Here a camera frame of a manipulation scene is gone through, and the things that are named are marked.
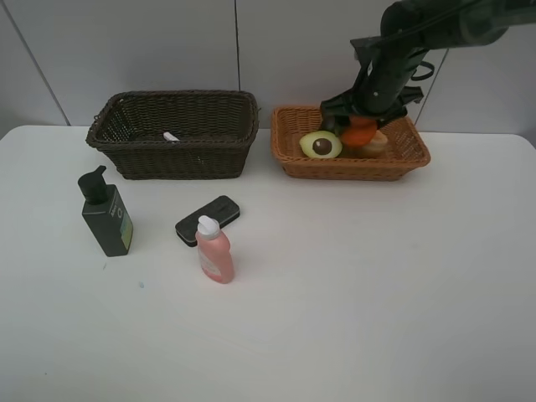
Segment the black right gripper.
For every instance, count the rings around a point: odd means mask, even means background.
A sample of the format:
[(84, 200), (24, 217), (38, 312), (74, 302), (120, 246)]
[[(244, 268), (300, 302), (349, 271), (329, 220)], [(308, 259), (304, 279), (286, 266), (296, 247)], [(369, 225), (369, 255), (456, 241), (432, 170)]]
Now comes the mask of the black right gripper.
[(320, 105), (322, 119), (333, 117), (333, 133), (340, 137), (352, 127), (350, 116), (374, 119), (381, 130), (407, 115), (407, 105), (419, 103), (424, 93), (408, 82), (420, 81), (415, 72), (424, 60), (424, 49), (407, 44), (380, 43), (380, 37), (353, 39), (351, 45), (360, 71), (353, 86)]

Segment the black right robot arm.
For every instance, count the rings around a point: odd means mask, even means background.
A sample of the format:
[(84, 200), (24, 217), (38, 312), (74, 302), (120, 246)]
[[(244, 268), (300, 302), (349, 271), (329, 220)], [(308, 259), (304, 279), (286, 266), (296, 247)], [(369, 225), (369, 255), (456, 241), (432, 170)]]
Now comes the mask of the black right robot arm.
[(408, 83), (432, 76), (415, 73), (435, 68), (428, 52), (486, 46), (534, 21), (533, 1), (397, 1), (384, 11), (378, 36), (352, 40), (360, 71), (350, 89), (322, 102), (321, 127), (340, 134), (353, 116), (386, 126), (422, 101), (422, 89)]

